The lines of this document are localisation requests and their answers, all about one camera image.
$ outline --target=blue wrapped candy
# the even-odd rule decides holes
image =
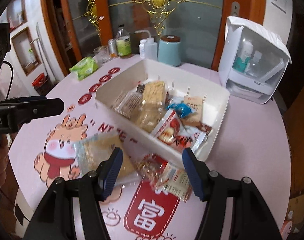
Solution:
[[[180,103],[180,104],[171,104],[169,105],[166,109],[174,109],[175,112],[178,114],[178,116],[180,118],[184,118],[187,115],[194,113],[195,111],[193,111],[189,106],[187,106],[184,103]]]

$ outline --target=light blue canister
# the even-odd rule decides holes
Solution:
[[[165,35],[159,42],[159,62],[177,67],[181,64],[180,44],[181,38],[174,35]]]

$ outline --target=metal bolt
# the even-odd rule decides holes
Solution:
[[[252,182],[252,180],[249,177],[244,177],[243,182],[246,184],[250,184]]]
[[[219,174],[218,174],[218,172],[217,171],[210,171],[209,172],[209,175],[211,176],[211,177],[217,177]]]
[[[90,178],[95,177],[95,176],[96,176],[96,171],[89,171],[88,176],[89,176]]]
[[[60,184],[60,183],[62,183],[63,181],[64,181],[64,179],[61,178],[61,177],[58,177],[58,178],[55,179],[55,183],[56,183],[56,184]]]

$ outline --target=white storage box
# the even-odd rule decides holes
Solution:
[[[202,122],[212,127],[207,140],[195,152],[196,157],[205,161],[212,149],[228,105],[229,92],[220,85],[192,73],[151,59],[142,60],[124,70],[118,76],[102,85],[96,91],[96,99],[111,111],[116,123],[126,126],[126,132],[138,139],[153,153],[183,168],[182,154],[157,138],[137,127],[134,123],[114,112],[111,106],[122,92],[136,90],[139,82],[165,81],[170,94],[204,98]]]
[[[219,76],[231,94],[266,103],[289,62],[289,51],[277,34],[252,21],[228,17]]]

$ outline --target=pink tablecloth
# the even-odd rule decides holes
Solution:
[[[81,82],[72,74],[67,76],[48,95],[48,98],[58,97],[64,101],[66,110],[62,115],[34,120],[22,127],[9,156],[18,184],[33,210],[57,173],[71,179],[79,172],[73,159],[69,163],[60,158],[49,159],[47,150],[57,154],[47,147],[49,140],[67,137],[65,141],[73,142],[96,132],[114,130],[124,139],[124,147],[129,153],[149,153],[140,142],[127,135],[126,127],[119,126],[104,108],[96,108],[94,103],[94,92],[101,84],[139,60],[138,56],[127,60],[114,59]],[[191,64],[184,64],[181,68],[219,83],[217,72]],[[258,105],[231,96],[206,163],[227,178],[252,178],[281,228],[290,193],[291,167],[287,136],[275,102],[270,100],[265,105]],[[148,210],[151,205],[156,216],[147,220],[141,216],[142,208]],[[228,239],[231,207],[231,201],[228,201],[222,239]],[[74,208],[77,237],[83,240],[77,201]],[[204,208],[205,203],[194,195],[184,203],[171,194],[152,191],[145,183],[124,189],[117,187],[109,200],[101,205],[112,240],[119,239],[120,235],[124,240],[193,239]]]

